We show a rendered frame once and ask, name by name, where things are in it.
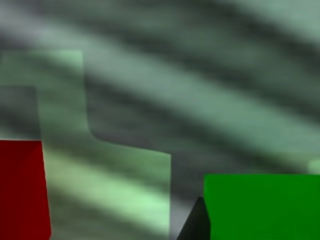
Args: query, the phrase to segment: green rectangle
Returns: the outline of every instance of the green rectangle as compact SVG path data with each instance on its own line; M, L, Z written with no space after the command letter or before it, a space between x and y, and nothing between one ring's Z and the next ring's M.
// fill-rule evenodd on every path
M211 240L319 240L320 176L208 174Z

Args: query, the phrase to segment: dark red surface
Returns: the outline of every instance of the dark red surface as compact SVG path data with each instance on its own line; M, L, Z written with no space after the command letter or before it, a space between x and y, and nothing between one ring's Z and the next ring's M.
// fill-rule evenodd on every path
M41 141L0 140L0 239L49 240Z

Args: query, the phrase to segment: pale green shape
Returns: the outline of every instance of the pale green shape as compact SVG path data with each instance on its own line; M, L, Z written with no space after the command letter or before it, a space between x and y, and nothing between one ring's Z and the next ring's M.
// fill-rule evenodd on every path
M23 68L19 68L15 63L23 56L34 56L49 59L57 64L68 62L72 65L72 70L78 75L77 82L69 85L69 88L61 88L55 84L54 78L45 78L41 75L30 75L27 71L21 73ZM39 111L39 121L41 130L41 140L44 148L44 161L46 166L47 184L53 186L79 201L95 206L102 212L111 211L115 215L125 218L133 223L139 223L156 234L160 234L164 239L169 235L170 217L170 156L168 154L142 150L133 147L119 146L106 143L94 138L90 131L87 120L85 81L83 75L83 54L76 50L45 50L45 51L11 51L4 55L1 71L1 86L34 86L36 87L37 103ZM160 194L154 189L149 189L139 185L132 180L126 180L116 176L114 173L102 171L98 168L77 162L70 156L56 153L50 149L48 139L50 139L52 128L57 128L52 117L52 108L48 107L48 93L54 93L55 98L64 101L77 102L80 114L75 119L68 119L69 125L77 124L78 128L70 127L68 134L77 135L81 131L86 135L86 143L95 146L95 149L106 153L106 156L122 161L130 159L132 161L161 162L167 169L167 189L168 193ZM64 134L57 128L57 134Z

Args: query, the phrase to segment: dark side of green cube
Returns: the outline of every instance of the dark side of green cube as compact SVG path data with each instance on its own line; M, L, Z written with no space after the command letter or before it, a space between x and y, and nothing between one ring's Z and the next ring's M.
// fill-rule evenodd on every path
M208 174L211 240L320 240L320 175Z

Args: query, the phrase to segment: red square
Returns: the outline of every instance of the red square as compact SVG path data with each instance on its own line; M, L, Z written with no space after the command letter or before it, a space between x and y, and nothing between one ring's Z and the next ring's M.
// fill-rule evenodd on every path
M0 239L49 240L43 148L38 140L0 140Z

